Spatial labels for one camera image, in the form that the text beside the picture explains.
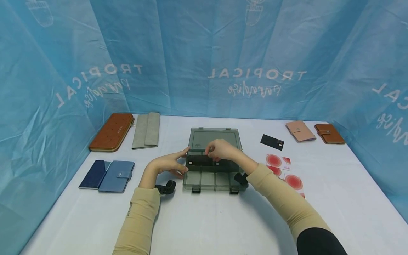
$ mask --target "beige sleeve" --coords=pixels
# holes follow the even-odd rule
[[[160,193],[154,189],[136,188],[113,255],[148,255],[153,223],[159,211]]]
[[[299,234],[308,228],[324,228],[331,232],[316,210],[265,165],[259,164],[246,179],[286,221],[295,242]]]

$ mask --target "perforated brown wallet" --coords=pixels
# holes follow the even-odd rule
[[[91,151],[117,151],[134,120],[135,118],[130,113],[112,114],[89,145],[89,149]]]
[[[346,141],[332,124],[316,124],[317,134],[327,144],[345,144]]]

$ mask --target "gray wallet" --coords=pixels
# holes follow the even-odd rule
[[[160,113],[137,116],[132,149],[144,149],[159,145]]]

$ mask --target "hand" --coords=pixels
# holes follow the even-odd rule
[[[187,147],[182,151],[155,158],[150,161],[146,169],[155,169],[158,174],[164,171],[169,171],[176,177],[183,179],[184,173],[188,171],[188,168],[178,163],[177,160],[181,157],[186,157],[189,150],[190,147]]]
[[[232,146],[224,139],[216,139],[210,142],[205,149],[205,154],[215,161],[232,160],[241,153],[236,147]]]

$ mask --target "wallet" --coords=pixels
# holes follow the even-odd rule
[[[288,122],[286,123],[286,127],[298,142],[311,141],[316,139],[312,131],[310,131],[306,124],[301,120]]]
[[[91,169],[82,180],[79,188],[83,189],[99,189],[103,178],[106,174],[106,169],[109,168],[110,161],[95,160]]]
[[[124,192],[128,181],[132,178],[134,166],[133,161],[112,161],[98,191]]]
[[[132,149],[144,149],[159,145],[160,113],[137,116]]]
[[[117,151],[134,120],[130,113],[112,114],[89,145],[89,149]]]
[[[345,144],[346,141],[332,124],[316,124],[317,134],[327,144]]]

